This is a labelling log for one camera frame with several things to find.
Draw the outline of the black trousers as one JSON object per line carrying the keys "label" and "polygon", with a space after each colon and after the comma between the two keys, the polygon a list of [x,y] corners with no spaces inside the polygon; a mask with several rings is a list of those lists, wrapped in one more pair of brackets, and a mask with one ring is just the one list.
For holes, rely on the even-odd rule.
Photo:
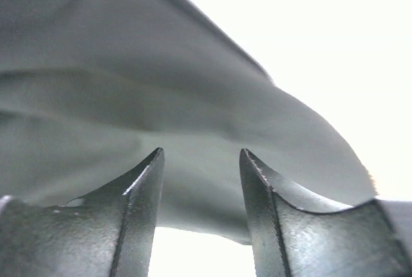
{"label": "black trousers", "polygon": [[187,0],[1,0],[1,193],[63,204],[165,151],[158,225],[250,241],[239,153],[338,202],[350,145]]}

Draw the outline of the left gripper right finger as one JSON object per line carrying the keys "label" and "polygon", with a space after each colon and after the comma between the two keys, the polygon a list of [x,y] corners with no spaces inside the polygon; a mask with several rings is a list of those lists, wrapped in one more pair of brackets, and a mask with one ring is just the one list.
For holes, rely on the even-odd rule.
{"label": "left gripper right finger", "polygon": [[410,276],[411,202],[342,204],[280,175],[247,149],[241,185],[258,276]]}

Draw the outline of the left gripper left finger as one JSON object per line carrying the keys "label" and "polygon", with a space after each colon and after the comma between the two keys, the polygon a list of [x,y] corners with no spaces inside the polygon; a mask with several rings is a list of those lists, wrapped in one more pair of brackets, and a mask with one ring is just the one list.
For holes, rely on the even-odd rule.
{"label": "left gripper left finger", "polygon": [[1,198],[1,275],[147,276],[164,151],[64,206]]}

